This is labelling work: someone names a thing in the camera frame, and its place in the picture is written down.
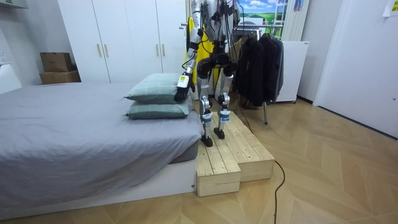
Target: wooden step platform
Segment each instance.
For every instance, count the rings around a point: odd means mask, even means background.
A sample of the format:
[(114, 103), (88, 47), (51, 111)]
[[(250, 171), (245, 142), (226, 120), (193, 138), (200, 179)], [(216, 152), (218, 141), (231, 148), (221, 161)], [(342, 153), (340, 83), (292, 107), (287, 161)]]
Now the wooden step platform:
[(225, 139), (218, 139), (213, 129), (218, 116), (213, 113), (211, 138), (213, 147), (199, 145), (197, 157), (198, 196), (237, 192), (240, 182), (269, 179), (274, 157), (231, 112), (225, 122)]

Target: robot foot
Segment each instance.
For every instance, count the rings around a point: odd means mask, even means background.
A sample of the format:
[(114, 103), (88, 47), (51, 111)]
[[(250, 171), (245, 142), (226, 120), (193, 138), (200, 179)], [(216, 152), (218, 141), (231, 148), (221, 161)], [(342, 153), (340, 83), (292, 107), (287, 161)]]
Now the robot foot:
[(214, 128), (214, 133), (216, 133), (216, 135), (218, 136), (219, 139), (225, 138), (225, 134), (224, 134), (223, 130), (219, 131), (218, 128)]
[(207, 147), (213, 146), (213, 140), (211, 140), (210, 137), (207, 137), (207, 138), (206, 138), (205, 136), (202, 136), (200, 140), (201, 140), (203, 143), (205, 143), (205, 146), (207, 146)]

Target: robot leg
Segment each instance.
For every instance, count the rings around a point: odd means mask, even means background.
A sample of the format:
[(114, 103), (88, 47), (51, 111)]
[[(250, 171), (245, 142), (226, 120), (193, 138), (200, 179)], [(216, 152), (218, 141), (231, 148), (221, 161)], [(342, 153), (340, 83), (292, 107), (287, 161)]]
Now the robot leg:
[(212, 122), (212, 103), (208, 97), (209, 89), (209, 73), (214, 67), (214, 62), (211, 58), (205, 58), (200, 60), (197, 67), (198, 72), (198, 94), (200, 100), (200, 118), (203, 124), (205, 134), (201, 137), (201, 141), (205, 143), (207, 147), (213, 146), (213, 141), (210, 138), (210, 125)]
[(203, 129), (205, 134), (201, 137), (201, 141), (205, 143), (207, 147), (213, 146), (213, 141), (210, 138), (210, 125), (212, 122), (212, 112), (211, 112), (211, 101), (208, 98), (208, 88), (209, 81), (207, 78), (198, 77), (198, 94), (199, 94), (199, 104), (200, 104), (200, 120), (203, 124)]
[(220, 104), (218, 108), (218, 128), (214, 129), (215, 134), (219, 139), (224, 139), (224, 122), (229, 121), (229, 102), (230, 98), (228, 96), (229, 88), (232, 84), (233, 80), (232, 71), (229, 67), (224, 68), (224, 72), (221, 75), (221, 91), (218, 96), (217, 102)]

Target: parquet floor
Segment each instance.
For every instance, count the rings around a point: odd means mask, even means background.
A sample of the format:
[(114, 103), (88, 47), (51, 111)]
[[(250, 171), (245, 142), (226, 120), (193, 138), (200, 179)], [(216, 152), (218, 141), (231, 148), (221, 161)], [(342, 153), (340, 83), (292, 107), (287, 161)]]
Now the parquet floor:
[[(246, 124), (236, 103), (231, 105)], [(308, 103), (245, 110), (256, 137), (281, 163), (277, 222), (398, 223), (398, 142)], [(194, 193), (86, 208), (0, 223), (272, 223), (278, 166), (270, 180), (241, 183), (237, 193)]]

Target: poster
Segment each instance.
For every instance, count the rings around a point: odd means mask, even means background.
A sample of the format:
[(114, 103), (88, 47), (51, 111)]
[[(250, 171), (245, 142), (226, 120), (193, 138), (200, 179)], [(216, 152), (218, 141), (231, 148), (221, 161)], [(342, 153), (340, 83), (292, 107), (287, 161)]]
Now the poster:
[(398, 0), (388, 0), (383, 16), (398, 16)]
[[(273, 24), (275, 20), (275, 12), (277, 10), (277, 0), (240, 0), (240, 5), (244, 9), (244, 14), (241, 10), (241, 22), (243, 20), (247, 24), (266, 25)], [(278, 20), (282, 20), (282, 13), (284, 7), (279, 7), (277, 12)], [(260, 28), (262, 34), (265, 33), (265, 28)]]

